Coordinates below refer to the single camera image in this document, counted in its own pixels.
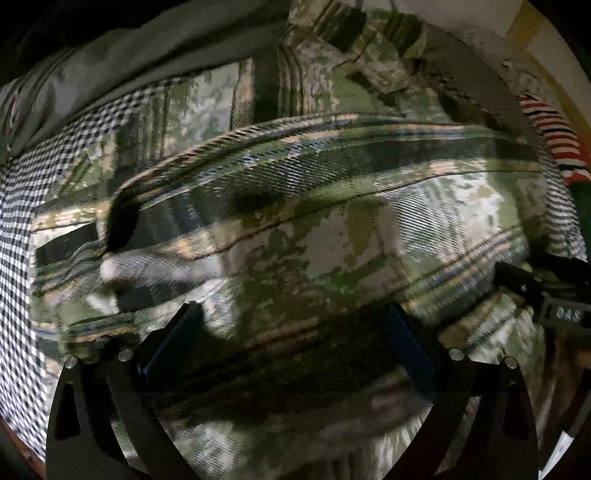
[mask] black metal bracket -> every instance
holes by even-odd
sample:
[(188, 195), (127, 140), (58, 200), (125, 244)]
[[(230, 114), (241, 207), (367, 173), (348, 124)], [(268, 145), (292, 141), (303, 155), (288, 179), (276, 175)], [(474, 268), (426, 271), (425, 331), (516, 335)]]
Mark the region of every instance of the black metal bracket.
[[(182, 326), (183, 319), (191, 320), (195, 308), (199, 306), (184, 306), (166, 330), (155, 332), (135, 353), (124, 349), (97, 365), (83, 365), (75, 357), (67, 360), (50, 414), (48, 480), (198, 480), (142, 396), (150, 369), (158, 378), (162, 371), (156, 372), (167, 365), (156, 365), (154, 359), (168, 358), (163, 345), (170, 348), (175, 336), (183, 336), (188, 328)], [(400, 306), (390, 304), (377, 311), (413, 384), (434, 400), (421, 429), (386, 479), (537, 479), (534, 416), (517, 361), (507, 357), (499, 365), (473, 362), (459, 349), (444, 349), (433, 332)], [(462, 454), (455, 468), (437, 474), (471, 397), (480, 397), (480, 404)], [(111, 428), (110, 403), (148, 474), (127, 464)], [(588, 419), (581, 434), (589, 433)], [(579, 465), (571, 450), (591, 447), (589, 438), (579, 439), (580, 435), (555, 467), (557, 472), (572, 472)], [(557, 478), (569, 477), (556, 476), (554, 470), (548, 476)]]

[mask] flannel fabric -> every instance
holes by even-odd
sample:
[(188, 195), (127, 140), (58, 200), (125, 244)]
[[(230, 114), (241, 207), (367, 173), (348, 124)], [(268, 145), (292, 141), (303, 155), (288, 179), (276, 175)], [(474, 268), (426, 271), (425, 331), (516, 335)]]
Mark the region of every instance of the flannel fabric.
[(85, 147), (124, 125), (138, 105), (178, 81), (148, 86), (81, 117), (0, 172), (0, 414), (41, 459), (50, 387), (46, 357), (37, 347), (28, 319), (33, 212)]
[(524, 132), (423, 75), (426, 43), (408, 15), (297, 1), (278, 48), (77, 148), (31, 225), (48, 388), (65, 355), (135, 344), (200, 300), (202, 335), (154, 399), (194, 468), (276, 478), (352, 455), (376, 478), (424, 408), (360, 311), (395, 300), (472, 358), (516, 357), (539, 410), (543, 332), (490, 280), (531, 245), (584, 258), (574, 208)]

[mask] checkered fabric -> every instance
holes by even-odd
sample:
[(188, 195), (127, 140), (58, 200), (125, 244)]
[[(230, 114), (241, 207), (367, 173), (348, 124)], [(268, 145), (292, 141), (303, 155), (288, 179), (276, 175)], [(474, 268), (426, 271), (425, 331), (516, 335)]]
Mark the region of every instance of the checkered fabric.
[(27, 251), (34, 209), (84, 147), (126, 124), (140, 105), (181, 80), (163, 80), (85, 114), (0, 171), (0, 414), (41, 459), (49, 391), (44, 355), (28, 320)]

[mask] gray fabric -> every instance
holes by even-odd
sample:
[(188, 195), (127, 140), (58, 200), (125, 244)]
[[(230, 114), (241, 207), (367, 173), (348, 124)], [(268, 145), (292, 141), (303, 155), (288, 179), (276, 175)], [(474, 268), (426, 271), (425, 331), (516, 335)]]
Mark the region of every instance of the gray fabric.
[(61, 51), (0, 90), (0, 166), (81, 114), (150, 83), (277, 43), (290, 0), (200, 0)]

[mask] camouflage fabric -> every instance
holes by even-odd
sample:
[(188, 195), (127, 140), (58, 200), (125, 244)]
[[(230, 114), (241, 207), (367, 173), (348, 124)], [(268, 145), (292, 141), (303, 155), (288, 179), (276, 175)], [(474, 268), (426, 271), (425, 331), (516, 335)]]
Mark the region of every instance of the camouflage fabric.
[(428, 405), (365, 308), (396, 301), (472, 358), (516, 357), (538, 412), (544, 334), (493, 267), (584, 250), (548, 227), (539, 151), (423, 77), (416, 18), (298, 0), (290, 19), (278, 48), (85, 149), (33, 222), (31, 322), (54, 383), (66, 355), (136, 345), (199, 301), (202, 332), (152, 400), (202, 478), (313, 478), (327, 457), (381, 478)]

